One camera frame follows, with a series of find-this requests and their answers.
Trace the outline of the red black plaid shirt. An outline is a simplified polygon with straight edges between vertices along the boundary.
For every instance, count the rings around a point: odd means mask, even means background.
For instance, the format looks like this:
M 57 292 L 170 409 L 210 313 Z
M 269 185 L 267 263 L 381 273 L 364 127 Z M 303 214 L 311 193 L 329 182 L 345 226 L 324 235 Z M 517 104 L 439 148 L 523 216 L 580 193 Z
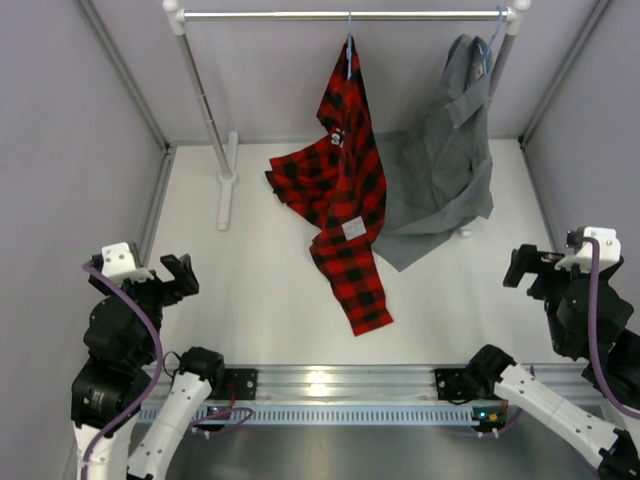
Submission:
M 359 336 L 393 321 L 373 254 L 387 183 L 354 39 L 350 81 L 345 50 L 346 41 L 316 111 L 324 136 L 271 158 L 265 177 L 281 203 L 318 228 L 310 255 Z

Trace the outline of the light blue wire hanger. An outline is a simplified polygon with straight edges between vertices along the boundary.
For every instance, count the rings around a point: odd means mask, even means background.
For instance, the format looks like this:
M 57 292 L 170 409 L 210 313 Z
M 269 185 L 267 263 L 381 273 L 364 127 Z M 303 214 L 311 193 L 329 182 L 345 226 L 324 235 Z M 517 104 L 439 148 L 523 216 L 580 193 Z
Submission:
M 351 80 L 353 75 L 353 35 L 352 35 L 352 10 L 348 10 L 347 12 L 347 40 L 346 40 L 346 79 L 348 81 Z

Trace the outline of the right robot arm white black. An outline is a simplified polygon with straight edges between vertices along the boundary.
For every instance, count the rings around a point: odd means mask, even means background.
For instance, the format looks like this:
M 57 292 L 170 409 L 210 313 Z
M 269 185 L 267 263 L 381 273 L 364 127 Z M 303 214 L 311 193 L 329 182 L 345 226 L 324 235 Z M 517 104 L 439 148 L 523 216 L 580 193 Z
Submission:
M 464 367 L 462 391 L 473 400 L 499 399 L 564 440 L 600 479 L 639 476 L 639 336 L 627 326 L 632 305 L 612 276 L 622 265 L 594 238 L 573 255 L 533 245 L 514 250 L 503 283 L 534 277 L 527 294 L 542 303 L 552 347 L 572 361 L 538 372 L 487 344 Z

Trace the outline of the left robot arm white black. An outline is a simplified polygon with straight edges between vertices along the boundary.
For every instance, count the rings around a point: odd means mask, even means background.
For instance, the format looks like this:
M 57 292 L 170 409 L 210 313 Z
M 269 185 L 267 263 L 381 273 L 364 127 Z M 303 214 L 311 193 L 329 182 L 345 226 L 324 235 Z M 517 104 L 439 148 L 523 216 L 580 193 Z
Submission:
M 163 311 L 199 292 L 189 255 L 165 255 L 161 280 L 132 254 L 111 273 L 104 254 L 83 269 L 103 294 L 83 342 L 88 359 L 71 386 L 71 421 L 80 479 L 163 479 L 201 403 L 223 393 L 224 358 L 203 347 L 179 357 L 170 392 L 136 448 L 130 446 L 143 402 L 163 372 Z

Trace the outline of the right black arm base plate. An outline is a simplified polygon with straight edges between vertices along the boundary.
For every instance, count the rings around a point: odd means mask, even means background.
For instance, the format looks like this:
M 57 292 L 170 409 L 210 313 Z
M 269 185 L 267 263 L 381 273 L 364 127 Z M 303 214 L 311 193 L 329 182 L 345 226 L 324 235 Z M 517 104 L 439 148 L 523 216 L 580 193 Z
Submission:
M 439 400 L 464 405 L 475 400 L 494 398 L 489 384 L 466 368 L 438 368 L 434 375 Z

